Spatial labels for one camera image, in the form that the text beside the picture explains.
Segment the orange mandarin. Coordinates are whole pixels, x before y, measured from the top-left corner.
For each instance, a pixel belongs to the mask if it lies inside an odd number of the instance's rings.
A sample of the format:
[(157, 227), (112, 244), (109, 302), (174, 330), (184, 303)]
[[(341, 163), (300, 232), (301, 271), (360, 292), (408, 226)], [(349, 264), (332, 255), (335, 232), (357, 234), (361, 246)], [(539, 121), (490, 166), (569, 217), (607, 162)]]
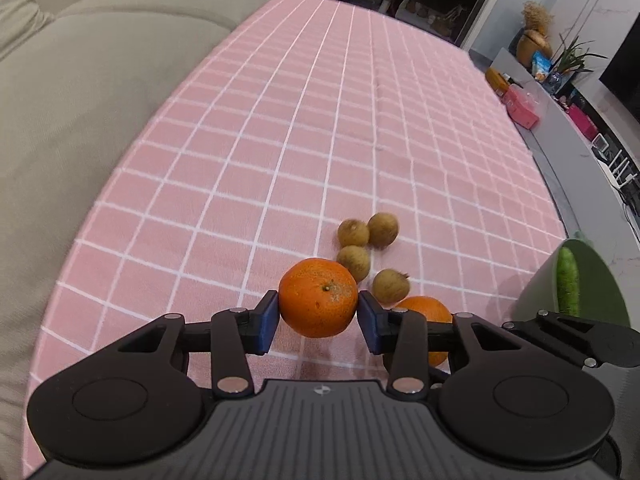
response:
[(321, 258), (294, 264), (279, 283), (281, 318), (306, 338), (334, 337), (352, 322), (358, 286), (344, 266)]
[[(429, 296), (412, 296), (401, 300), (396, 307), (421, 313), (428, 322), (451, 323), (452, 314), (439, 300)], [(428, 362), (431, 366), (438, 367), (448, 359), (447, 352), (430, 352)]]

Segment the green bowl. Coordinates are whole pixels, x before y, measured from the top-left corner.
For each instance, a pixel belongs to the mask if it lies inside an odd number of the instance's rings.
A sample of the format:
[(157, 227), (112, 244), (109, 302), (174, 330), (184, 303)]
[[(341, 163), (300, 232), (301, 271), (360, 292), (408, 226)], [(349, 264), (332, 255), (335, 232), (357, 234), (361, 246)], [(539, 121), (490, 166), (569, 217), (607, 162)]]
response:
[(625, 300), (600, 255), (584, 240), (568, 238), (530, 278), (511, 310), (513, 321), (526, 321), (539, 310), (560, 313), (556, 294), (556, 263), (561, 247), (570, 248), (579, 270), (579, 315), (576, 318), (630, 326)]

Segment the green cucumber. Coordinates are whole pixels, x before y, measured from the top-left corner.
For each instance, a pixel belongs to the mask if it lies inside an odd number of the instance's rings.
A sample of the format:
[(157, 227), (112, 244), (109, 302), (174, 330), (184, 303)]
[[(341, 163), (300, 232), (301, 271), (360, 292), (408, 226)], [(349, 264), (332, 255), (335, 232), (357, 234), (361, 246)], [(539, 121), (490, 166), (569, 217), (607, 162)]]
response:
[(561, 247), (556, 263), (556, 294), (559, 312), (579, 315), (579, 270), (577, 260), (567, 247)]

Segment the magenta box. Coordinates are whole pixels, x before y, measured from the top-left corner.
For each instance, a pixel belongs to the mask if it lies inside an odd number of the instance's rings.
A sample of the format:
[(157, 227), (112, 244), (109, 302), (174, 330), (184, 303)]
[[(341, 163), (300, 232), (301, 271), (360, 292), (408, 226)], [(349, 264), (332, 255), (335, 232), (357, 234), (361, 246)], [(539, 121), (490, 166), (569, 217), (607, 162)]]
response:
[(567, 114), (568, 116), (570, 116), (570, 119), (572, 120), (572, 122), (574, 122), (574, 125), (577, 127), (580, 133), (589, 142), (592, 142), (598, 134), (598, 128), (588, 117), (588, 115), (575, 104), (572, 104), (568, 108)]

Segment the pink box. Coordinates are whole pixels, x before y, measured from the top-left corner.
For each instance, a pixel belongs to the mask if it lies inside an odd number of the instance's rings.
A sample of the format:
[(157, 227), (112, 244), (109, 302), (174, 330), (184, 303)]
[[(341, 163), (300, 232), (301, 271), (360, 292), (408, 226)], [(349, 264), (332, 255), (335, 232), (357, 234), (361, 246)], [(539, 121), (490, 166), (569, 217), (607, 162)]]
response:
[(538, 102), (517, 84), (511, 84), (502, 97), (506, 112), (521, 127), (530, 130), (539, 122)]

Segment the orange box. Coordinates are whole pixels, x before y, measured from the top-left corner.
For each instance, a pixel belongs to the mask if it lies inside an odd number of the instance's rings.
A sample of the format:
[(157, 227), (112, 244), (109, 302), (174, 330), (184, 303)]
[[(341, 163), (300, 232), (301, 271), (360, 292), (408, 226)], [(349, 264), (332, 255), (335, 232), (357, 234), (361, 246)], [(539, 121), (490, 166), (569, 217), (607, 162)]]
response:
[(502, 98), (509, 90), (510, 84), (506, 77), (493, 67), (486, 70), (485, 79), (499, 98)]

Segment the black television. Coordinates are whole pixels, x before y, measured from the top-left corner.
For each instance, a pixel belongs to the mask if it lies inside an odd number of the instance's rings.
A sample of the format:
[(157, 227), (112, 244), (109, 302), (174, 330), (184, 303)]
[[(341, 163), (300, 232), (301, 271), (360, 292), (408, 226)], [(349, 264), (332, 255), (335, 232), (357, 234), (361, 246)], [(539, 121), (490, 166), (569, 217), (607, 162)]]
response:
[(640, 16), (600, 76), (634, 118), (640, 118)]

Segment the green potted plant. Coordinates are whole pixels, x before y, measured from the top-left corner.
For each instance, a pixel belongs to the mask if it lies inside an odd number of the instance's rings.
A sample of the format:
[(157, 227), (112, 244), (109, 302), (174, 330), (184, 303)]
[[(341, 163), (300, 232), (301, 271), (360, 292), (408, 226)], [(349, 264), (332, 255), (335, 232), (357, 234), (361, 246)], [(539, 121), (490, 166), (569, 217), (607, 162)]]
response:
[(560, 36), (561, 47), (555, 53), (550, 67), (550, 73), (565, 75), (578, 75), (582, 73), (592, 73), (592, 69), (587, 66), (590, 58), (600, 58), (606, 60), (606, 56), (593, 52), (589, 44), (591, 40), (580, 41), (578, 36), (572, 40), (567, 37)]

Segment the blue snack bag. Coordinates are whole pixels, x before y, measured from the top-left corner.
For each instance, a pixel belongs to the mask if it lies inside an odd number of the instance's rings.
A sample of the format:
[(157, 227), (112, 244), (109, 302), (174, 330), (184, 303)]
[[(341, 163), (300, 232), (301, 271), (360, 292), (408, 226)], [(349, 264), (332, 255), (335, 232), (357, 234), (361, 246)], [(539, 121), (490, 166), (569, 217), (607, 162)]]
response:
[(551, 70), (551, 61), (541, 52), (536, 51), (530, 60), (530, 73), (538, 82), (544, 82)]

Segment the beige sofa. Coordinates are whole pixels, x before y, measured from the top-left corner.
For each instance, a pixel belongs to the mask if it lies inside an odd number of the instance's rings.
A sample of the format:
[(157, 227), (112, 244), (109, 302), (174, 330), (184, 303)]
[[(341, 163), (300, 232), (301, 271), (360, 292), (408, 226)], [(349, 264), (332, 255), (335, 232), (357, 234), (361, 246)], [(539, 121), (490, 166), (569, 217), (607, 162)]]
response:
[(21, 475), (28, 372), (70, 245), (122, 154), (269, 0), (1, 0), (1, 474)]

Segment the golden vase with dried flowers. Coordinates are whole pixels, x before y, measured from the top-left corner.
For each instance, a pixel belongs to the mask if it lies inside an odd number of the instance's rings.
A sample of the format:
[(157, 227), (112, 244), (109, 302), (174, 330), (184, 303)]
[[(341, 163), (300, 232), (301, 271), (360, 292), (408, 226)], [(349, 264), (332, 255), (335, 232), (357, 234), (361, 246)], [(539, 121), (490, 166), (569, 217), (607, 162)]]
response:
[(524, 32), (516, 45), (516, 58), (523, 66), (531, 68), (536, 52), (540, 52), (546, 58), (552, 57), (548, 32), (553, 22), (553, 15), (536, 1), (526, 1), (522, 14)]

